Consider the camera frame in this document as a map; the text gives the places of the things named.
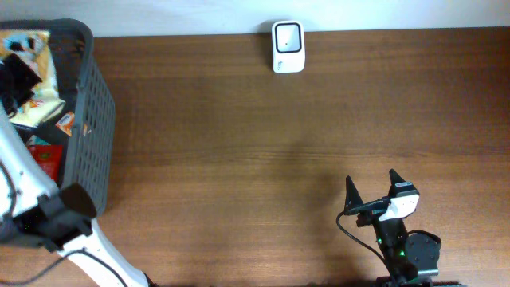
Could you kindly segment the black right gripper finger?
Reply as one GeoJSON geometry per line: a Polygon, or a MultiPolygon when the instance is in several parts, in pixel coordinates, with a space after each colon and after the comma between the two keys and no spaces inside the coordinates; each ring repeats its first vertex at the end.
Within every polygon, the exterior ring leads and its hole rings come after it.
{"type": "Polygon", "coordinates": [[[355,208],[357,206],[361,206],[363,204],[363,200],[361,199],[357,188],[355,187],[354,182],[352,181],[351,176],[346,177],[346,198],[345,198],[345,207],[346,208],[355,208]]]}
{"type": "Polygon", "coordinates": [[[390,182],[392,185],[396,185],[397,183],[404,183],[405,180],[398,174],[395,169],[389,170],[390,182]]]}

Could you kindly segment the yellow snack bag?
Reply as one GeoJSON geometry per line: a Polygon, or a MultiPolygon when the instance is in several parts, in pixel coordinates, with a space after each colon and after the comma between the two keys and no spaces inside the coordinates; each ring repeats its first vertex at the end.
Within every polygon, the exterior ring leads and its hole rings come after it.
{"type": "Polygon", "coordinates": [[[44,29],[3,29],[1,66],[13,81],[14,106],[6,113],[12,124],[35,128],[57,116],[65,106],[60,98],[57,71],[44,29]]]}

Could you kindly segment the red snack bag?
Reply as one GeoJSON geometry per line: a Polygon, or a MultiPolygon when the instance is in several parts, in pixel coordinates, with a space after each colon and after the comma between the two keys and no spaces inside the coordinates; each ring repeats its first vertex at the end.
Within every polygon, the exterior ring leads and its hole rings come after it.
{"type": "Polygon", "coordinates": [[[53,180],[58,180],[63,147],[61,145],[28,146],[29,153],[40,168],[53,180]]]}

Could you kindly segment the teal tissue pack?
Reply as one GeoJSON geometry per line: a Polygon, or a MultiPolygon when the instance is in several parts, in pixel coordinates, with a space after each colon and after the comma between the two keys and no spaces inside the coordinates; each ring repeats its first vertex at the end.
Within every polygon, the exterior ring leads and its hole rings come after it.
{"type": "Polygon", "coordinates": [[[43,140],[42,138],[36,136],[36,135],[32,135],[25,143],[25,145],[27,147],[31,147],[31,146],[48,146],[49,143],[45,140],[43,140]]]}

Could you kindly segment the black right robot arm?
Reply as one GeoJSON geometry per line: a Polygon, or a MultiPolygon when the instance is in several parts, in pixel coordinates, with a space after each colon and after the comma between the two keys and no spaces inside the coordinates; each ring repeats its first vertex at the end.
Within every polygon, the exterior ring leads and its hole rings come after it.
{"type": "Polygon", "coordinates": [[[441,239],[424,230],[408,231],[404,219],[416,211],[420,193],[395,170],[391,169],[389,176],[388,195],[371,202],[362,200],[348,176],[344,210],[337,215],[336,223],[349,238],[370,250],[384,264],[388,275],[378,277],[375,286],[432,286],[432,278],[439,274],[441,239]],[[354,215],[358,227],[374,228],[379,250],[342,227],[340,219],[354,215]]]}

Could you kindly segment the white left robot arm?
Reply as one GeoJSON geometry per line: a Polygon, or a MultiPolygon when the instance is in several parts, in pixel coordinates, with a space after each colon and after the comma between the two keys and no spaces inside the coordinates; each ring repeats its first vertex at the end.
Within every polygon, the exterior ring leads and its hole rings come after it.
{"type": "Polygon", "coordinates": [[[86,109],[85,88],[92,80],[92,59],[84,57],[78,79],[77,123],[68,143],[66,180],[59,187],[36,163],[5,112],[1,114],[1,172],[5,185],[1,199],[1,242],[5,245],[58,252],[81,268],[98,286],[152,286],[153,281],[131,265],[107,239],[96,220],[98,207],[92,189],[96,183],[83,178],[81,164],[93,171],[91,155],[107,159],[110,146],[83,153],[80,145],[95,131],[81,120],[86,109]]]}

